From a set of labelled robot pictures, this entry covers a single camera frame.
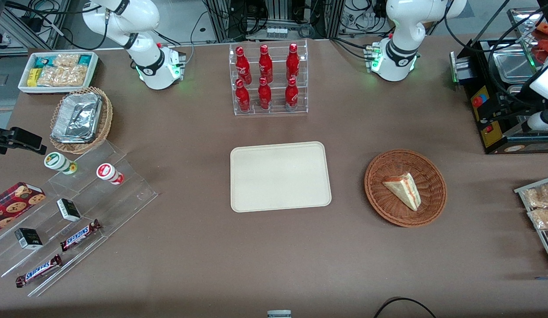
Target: red cap bottle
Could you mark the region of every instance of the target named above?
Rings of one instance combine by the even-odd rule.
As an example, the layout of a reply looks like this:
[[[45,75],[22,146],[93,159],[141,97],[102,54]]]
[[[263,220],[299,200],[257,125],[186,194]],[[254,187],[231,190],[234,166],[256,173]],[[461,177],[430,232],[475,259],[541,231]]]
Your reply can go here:
[[[250,85],[252,83],[252,75],[250,74],[250,63],[248,63],[248,59],[244,56],[244,49],[242,46],[238,46],[235,52],[237,53],[237,73],[239,78],[244,81],[244,84]]]
[[[237,96],[237,103],[239,104],[240,111],[248,113],[250,111],[250,95],[248,94],[248,90],[244,87],[242,79],[237,79],[235,84],[237,85],[235,95]]]
[[[286,109],[294,111],[298,107],[298,88],[295,86],[295,78],[290,78],[287,81],[286,87]]]
[[[290,54],[287,56],[286,60],[286,78],[297,78],[299,75],[299,56],[298,56],[298,45],[295,43],[290,44]]]
[[[260,66],[260,76],[265,77],[268,83],[271,83],[274,80],[274,68],[272,66],[272,58],[268,53],[268,45],[266,44],[260,45],[258,66]]]
[[[272,107],[272,90],[268,86],[268,80],[264,76],[260,78],[258,96],[260,97],[260,107],[264,110],[269,110]]]

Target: wicker basket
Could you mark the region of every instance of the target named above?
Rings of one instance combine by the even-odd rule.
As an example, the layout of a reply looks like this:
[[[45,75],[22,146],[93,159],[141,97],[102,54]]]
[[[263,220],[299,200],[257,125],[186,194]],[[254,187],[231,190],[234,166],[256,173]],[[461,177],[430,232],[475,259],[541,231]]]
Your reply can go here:
[[[409,209],[383,185],[383,180],[409,172],[421,196],[417,211]],[[447,186],[441,172],[415,151],[395,149],[375,157],[364,176],[364,189],[372,207],[384,219],[404,227],[427,225],[435,220],[447,201]]]
[[[52,139],[52,137],[50,137],[50,142],[52,142],[54,147],[59,151],[81,155],[82,153],[85,153],[89,149],[92,149],[94,146],[105,140],[107,138],[107,135],[109,134],[109,130],[111,129],[111,120],[113,119],[113,107],[111,105],[111,101],[107,98],[107,95],[101,89],[98,89],[96,87],[80,89],[78,91],[70,93],[70,95],[86,93],[96,93],[103,98],[103,104],[101,109],[102,112],[99,115],[99,124],[96,137],[94,141],[88,144],[63,144],[58,143],[58,141],[55,141],[54,139]],[[56,110],[54,111],[54,116],[50,121],[50,129],[54,129],[54,123],[56,123],[56,119],[58,118],[58,112],[60,111],[60,106],[62,105],[63,100],[63,98],[62,100],[60,100],[60,102],[58,103],[58,107],[56,107]]]

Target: sandwich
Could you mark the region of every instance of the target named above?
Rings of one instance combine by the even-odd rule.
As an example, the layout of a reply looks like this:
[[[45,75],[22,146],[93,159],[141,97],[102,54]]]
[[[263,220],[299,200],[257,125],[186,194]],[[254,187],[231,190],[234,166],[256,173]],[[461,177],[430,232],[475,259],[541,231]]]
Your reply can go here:
[[[421,205],[421,197],[411,173],[405,173],[398,177],[389,177],[383,181],[383,185],[411,210],[417,211],[417,208]]]

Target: snickers bar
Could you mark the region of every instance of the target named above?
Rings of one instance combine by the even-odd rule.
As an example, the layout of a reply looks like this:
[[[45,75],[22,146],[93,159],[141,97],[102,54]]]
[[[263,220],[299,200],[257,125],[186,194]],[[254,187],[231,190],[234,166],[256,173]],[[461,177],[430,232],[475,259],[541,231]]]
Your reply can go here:
[[[58,266],[62,266],[62,258],[60,258],[60,255],[56,254],[54,258],[52,258],[50,261],[45,262],[41,266],[38,266],[35,268],[32,272],[27,273],[26,275],[22,275],[17,277],[17,288],[21,288],[25,286],[26,284],[30,283],[33,279],[35,279],[38,276],[42,276],[46,274],[49,270],[56,268]]]
[[[72,246],[78,244],[84,238],[90,236],[93,232],[100,229],[100,227],[102,227],[101,224],[99,224],[99,221],[95,219],[93,222],[89,223],[86,227],[84,227],[78,233],[72,235],[70,238],[60,243],[60,246],[62,246],[62,252],[69,250]]]

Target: brown table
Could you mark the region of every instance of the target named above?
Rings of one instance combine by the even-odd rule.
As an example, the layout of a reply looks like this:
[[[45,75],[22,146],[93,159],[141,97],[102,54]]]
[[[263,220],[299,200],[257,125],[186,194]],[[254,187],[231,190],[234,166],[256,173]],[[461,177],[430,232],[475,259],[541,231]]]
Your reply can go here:
[[[309,41],[310,112],[235,117],[227,45],[197,47],[185,80],[151,91],[124,50],[99,51],[96,86],[110,97],[110,140],[161,196],[39,298],[0,278],[0,317],[366,318],[393,296],[439,317],[548,317],[548,257],[512,189],[548,177],[548,155],[484,155],[469,103],[450,81],[450,38],[431,37],[402,82],[366,73],[329,41]],[[9,125],[47,137],[59,96],[21,93]],[[235,213],[234,147],[320,141],[327,207]],[[391,225],[364,194],[378,153],[431,159],[449,187],[429,226]],[[0,192],[53,175],[42,157],[0,156]],[[426,317],[395,303],[381,317]]]

